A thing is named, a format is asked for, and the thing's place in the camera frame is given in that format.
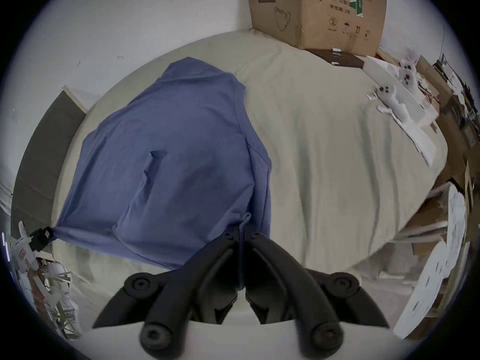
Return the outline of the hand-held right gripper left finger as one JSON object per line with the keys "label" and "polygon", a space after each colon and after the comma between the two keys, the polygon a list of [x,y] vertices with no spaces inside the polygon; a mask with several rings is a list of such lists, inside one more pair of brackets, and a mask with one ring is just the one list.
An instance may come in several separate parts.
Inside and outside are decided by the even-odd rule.
{"label": "hand-held right gripper left finger", "polygon": [[177,359],[190,320],[220,325],[243,289],[242,233],[230,225],[181,268],[130,275],[93,329],[143,323],[139,343],[155,359]]}

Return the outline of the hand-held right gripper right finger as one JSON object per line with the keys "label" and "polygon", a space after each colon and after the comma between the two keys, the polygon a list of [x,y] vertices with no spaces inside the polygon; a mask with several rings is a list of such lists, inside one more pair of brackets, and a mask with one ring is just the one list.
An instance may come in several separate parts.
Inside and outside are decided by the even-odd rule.
{"label": "hand-held right gripper right finger", "polygon": [[244,237],[244,286],[261,324],[294,321],[304,356],[332,356],[345,341],[340,323],[389,328],[378,305],[348,272],[304,268],[260,233]]}

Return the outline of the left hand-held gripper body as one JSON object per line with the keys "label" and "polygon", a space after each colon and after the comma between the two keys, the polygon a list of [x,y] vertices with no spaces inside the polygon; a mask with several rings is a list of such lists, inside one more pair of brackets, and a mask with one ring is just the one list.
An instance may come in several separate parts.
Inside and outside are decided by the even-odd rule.
{"label": "left hand-held gripper body", "polygon": [[13,263],[15,269],[20,273],[28,273],[29,271],[37,272],[39,264],[35,252],[31,250],[28,243],[30,241],[29,233],[22,220],[18,223],[20,237],[15,238],[11,235],[7,236],[7,247],[9,248],[9,259]]}

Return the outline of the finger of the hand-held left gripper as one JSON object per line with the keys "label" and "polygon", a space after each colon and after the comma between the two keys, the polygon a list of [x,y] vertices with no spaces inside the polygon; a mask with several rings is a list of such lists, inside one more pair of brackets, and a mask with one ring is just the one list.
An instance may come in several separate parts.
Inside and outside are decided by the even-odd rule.
{"label": "finger of the hand-held left gripper", "polygon": [[42,251],[55,240],[53,229],[49,226],[31,232],[29,238],[28,245],[32,251]]}

